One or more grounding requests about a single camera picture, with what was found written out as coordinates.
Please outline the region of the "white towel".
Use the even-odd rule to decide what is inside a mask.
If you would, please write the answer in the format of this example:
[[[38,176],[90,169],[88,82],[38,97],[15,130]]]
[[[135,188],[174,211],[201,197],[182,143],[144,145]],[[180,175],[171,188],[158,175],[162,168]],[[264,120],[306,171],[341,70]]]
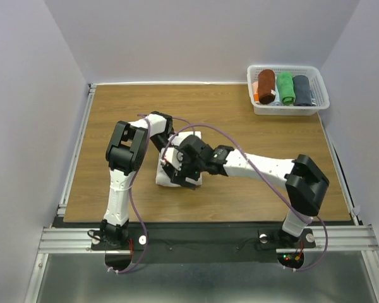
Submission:
[[[180,143],[185,138],[187,138],[188,136],[190,136],[192,134],[193,134],[192,131],[183,131],[183,132],[179,133],[173,139],[173,141],[171,143],[171,147],[173,145],[180,145]],[[186,178],[185,181],[193,184],[194,186],[201,186],[202,185],[202,176],[200,175],[197,181],[194,179],[190,179],[190,178]],[[157,164],[157,173],[156,173],[156,177],[155,177],[155,183],[157,185],[164,186],[164,187],[181,187],[181,185],[171,182],[171,178],[167,175],[163,166],[161,166],[160,163]]]

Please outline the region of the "dark blue towel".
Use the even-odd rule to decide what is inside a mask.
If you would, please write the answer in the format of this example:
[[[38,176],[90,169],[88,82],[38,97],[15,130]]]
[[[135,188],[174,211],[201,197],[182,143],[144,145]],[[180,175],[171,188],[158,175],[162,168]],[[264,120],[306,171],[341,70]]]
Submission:
[[[304,75],[297,75],[293,79],[294,94],[295,94],[295,106],[312,106],[311,94],[310,94],[310,82],[308,77]]]

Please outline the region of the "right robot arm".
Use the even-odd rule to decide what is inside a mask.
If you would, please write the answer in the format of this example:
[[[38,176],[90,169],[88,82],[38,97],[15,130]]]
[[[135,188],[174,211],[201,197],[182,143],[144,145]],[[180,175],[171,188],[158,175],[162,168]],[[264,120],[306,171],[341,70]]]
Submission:
[[[161,154],[161,164],[171,182],[191,188],[201,173],[227,177],[247,177],[263,181],[275,192],[287,191],[284,202],[289,211],[278,239],[285,246],[297,243],[304,228],[317,216],[329,179],[307,155],[295,159],[276,159],[245,153],[240,148],[219,145],[212,148],[199,137],[189,135],[180,144],[170,144]]]

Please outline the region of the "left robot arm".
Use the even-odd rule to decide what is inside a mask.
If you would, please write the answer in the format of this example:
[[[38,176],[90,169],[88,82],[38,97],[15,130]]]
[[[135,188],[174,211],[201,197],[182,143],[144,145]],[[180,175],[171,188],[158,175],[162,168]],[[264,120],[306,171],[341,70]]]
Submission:
[[[110,174],[107,208],[100,238],[115,249],[128,241],[129,201],[133,181],[144,161],[149,141],[161,149],[173,134],[172,116],[157,111],[134,122],[116,123],[105,159]]]

